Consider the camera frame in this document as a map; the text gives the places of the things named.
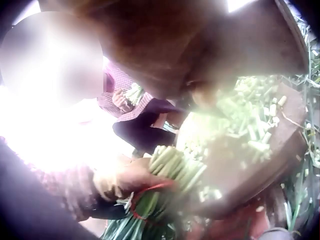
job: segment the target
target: green onion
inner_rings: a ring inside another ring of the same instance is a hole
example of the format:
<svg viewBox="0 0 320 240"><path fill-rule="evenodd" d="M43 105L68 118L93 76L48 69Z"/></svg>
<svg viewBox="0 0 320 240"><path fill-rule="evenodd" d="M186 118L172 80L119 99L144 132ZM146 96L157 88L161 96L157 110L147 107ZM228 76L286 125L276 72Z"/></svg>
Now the green onion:
<svg viewBox="0 0 320 240"><path fill-rule="evenodd" d="M174 223L169 221L168 208L185 195L199 182L206 169L206 165L199 161L187 160L182 152L169 147L157 147L150 160L149 170L154 175L175 180L181 191L166 196L164 201L160 198L165 193L147 191L139 200L135 211L147 221L135 218L129 213L125 219L112 220L101 236L103 240L135 240L155 239L162 240L163 236L175 236Z"/></svg>

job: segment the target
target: green onion bundle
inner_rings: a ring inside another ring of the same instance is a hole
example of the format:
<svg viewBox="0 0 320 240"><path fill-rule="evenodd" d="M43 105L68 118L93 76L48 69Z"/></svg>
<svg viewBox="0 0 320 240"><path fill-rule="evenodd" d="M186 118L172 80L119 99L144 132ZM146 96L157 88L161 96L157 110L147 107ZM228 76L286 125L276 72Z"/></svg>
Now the green onion bundle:
<svg viewBox="0 0 320 240"><path fill-rule="evenodd" d="M131 89L126 91L124 97L128 99L132 105L136 106L139 104L141 98L143 97L144 90L138 84L133 83Z"/></svg>
<svg viewBox="0 0 320 240"><path fill-rule="evenodd" d="M125 219L111 220L101 236L103 240L136 240L154 239L174 240L176 231L174 221L170 220L173 202L182 200L197 184L206 165L199 161L189 160L173 147L158 146L150 160L150 172L175 180L180 191L167 195L154 191L146 191L138 199L135 212L129 213Z"/></svg>

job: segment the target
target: bright light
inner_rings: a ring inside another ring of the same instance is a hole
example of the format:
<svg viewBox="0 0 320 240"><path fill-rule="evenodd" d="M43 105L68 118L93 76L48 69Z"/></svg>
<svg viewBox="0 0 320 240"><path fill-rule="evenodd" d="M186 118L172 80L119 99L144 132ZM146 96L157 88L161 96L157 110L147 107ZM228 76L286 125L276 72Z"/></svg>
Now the bright light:
<svg viewBox="0 0 320 240"><path fill-rule="evenodd" d="M256 1L256 0L228 0L229 12L233 12L233 11L241 8L242 6L244 6L250 2L253 2L253 1Z"/></svg>
<svg viewBox="0 0 320 240"><path fill-rule="evenodd" d="M41 12L39 2L37 0L33 0L29 5L20 13L17 19L13 22L13 25L16 25L21 20L29 17L35 13Z"/></svg>
<svg viewBox="0 0 320 240"><path fill-rule="evenodd" d="M315 51L315 50L312 50L313 54L318 56L319 54Z"/></svg>
<svg viewBox="0 0 320 240"><path fill-rule="evenodd" d="M32 1L13 25L39 12L38 1ZM103 60L104 65L109 62L106 57ZM0 86L0 113L0 136L24 161L44 171L62 171L79 163L97 168L114 161L119 153L131 157L133 151L132 146L114 134L112 125L116 118L103 111L96 99L84 99L49 117L43 109L18 101L6 87Z"/></svg>

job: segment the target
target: hand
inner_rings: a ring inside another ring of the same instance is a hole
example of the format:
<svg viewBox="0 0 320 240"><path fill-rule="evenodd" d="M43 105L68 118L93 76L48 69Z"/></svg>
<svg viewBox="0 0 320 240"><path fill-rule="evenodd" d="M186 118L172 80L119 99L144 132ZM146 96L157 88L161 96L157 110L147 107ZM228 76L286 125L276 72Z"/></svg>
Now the hand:
<svg viewBox="0 0 320 240"><path fill-rule="evenodd" d="M215 90L211 83L198 83L191 92L193 101L202 109L210 109L215 106Z"/></svg>
<svg viewBox="0 0 320 240"><path fill-rule="evenodd" d="M132 111L132 108L128 106L127 99L123 96L123 90L119 89L112 96L112 102L118 108L128 113Z"/></svg>
<svg viewBox="0 0 320 240"><path fill-rule="evenodd" d="M121 156L112 166L97 170L93 182L100 195L107 201L126 199L132 192L138 193L158 184L171 184L172 180L152 175L150 158L132 159Z"/></svg>

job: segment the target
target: plaid shirt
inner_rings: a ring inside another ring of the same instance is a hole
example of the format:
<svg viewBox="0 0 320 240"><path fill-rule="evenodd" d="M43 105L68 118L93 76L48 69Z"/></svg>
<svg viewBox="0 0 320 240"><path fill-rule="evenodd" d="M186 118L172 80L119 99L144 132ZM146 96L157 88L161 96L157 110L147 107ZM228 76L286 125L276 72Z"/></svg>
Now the plaid shirt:
<svg viewBox="0 0 320 240"><path fill-rule="evenodd" d="M118 69L114 64L109 63L105 67L104 72L110 74L113 77L115 81L114 92L119 89L123 89L124 91L131 89L133 79L123 71ZM153 97L149 93L144 93L139 104L135 106L135 108L131 112L125 113L123 110L119 109L113 104L112 96L113 93L104 92L100 97L97 98L97 100L99 106L103 110L118 118L117 122L135 119L144 110L147 104L153 99Z"/></svg>
<svg viewBox="0 0 320 240"><path fill-rule="evenodd" d="M0 136L0 141L7 144ZM35 165L24 162L35 174L44 188L61 203L61 207L71 213L77 221L87 220L84 211L91 210L97 202L92 182L93 171L86 165L78 165L66 171L45 172Z"/></svg>

